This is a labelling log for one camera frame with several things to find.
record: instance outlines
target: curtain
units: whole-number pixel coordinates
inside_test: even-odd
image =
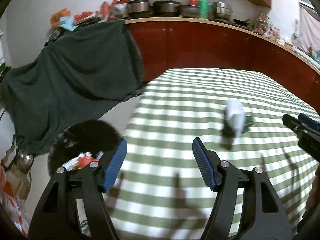
[[[320,51],[320,21],[305,8],[301,8],[300,44],[304,51],[308,51],[310,45],[313,51]]]

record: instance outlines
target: wooden countertop edge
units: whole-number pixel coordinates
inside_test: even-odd
[[[286,49],[284,46],[280,45],[279,43],[272,41],[264,36],[258,35],[256,33],[250,32],[248,30],[244,30],[241,29],[239,27],[235,27],[232,25],[228,25],[225,23],[218,23],[218,22],[213,22],[213,21],[209,21],[209,20],[205,20],[205,19],[191,19],[191,18],[182,18],[182,17],[150,17],[150,18],[139,18],[139,19],[131,19],[131,20],[126,20],[125,23],[126,24],[132,24],[132,23],[142,23],[142,22],[158,22],[158,21],[180,21],[180,22],[194,22],[194,23],[205,23],[205,24],[211,24],[211,25],[218,25],[218,26],[222,26],[222,27],[226,27],[226,28],[230,28],[230,29],[234,29],[234,30],[238,30],[244,33],[248,33],[251,34],[253,36],[256,36],[260,39],[263,39],[265,41],[268,41],[274,45],[277,45],[278,47],[280,47],[281,49],[286,50],[287,52],[291,53],[292,55],[296,56],[297,58],[299,58],[300,60],[302,60],[304,63],[306,63],[309,67],[311,67],[316,73],[318,73],[318,75],[320,75],[320,70],[314,66],[313,64],[311,64],[310,62],[308,62],[305,58],[303,58],[302,56],[300,56],[299,54],[297,54],[296,52],[291,51],[290,49]]]

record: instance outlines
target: green striped tablecloth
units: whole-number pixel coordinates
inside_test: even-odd
[[[226,102],[242,102],[254,117],[251,131],[221,146]],[[200,137],[207,149],[241,169],[267,171],[295,230],[317,162],[282,124],[287,113],[320,121],[308,104],[262,73],[226,69],[171,69],[148,83],[125,131],[128,153],[107,206],[121,239],[199,239],[215,193],[205,186],[192,154]],[[238,190],[230,235],[237,232]]]

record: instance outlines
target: dark green towel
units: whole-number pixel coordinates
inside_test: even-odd
[[[19,149],[47,153],[56,135],[98,119],[142,83],[140,51],[124,20],[77,28],[0,84]]]

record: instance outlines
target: red bottle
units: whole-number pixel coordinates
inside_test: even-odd
[[[198,1],[197,0],[189,0],[189,5],[198,6]]]

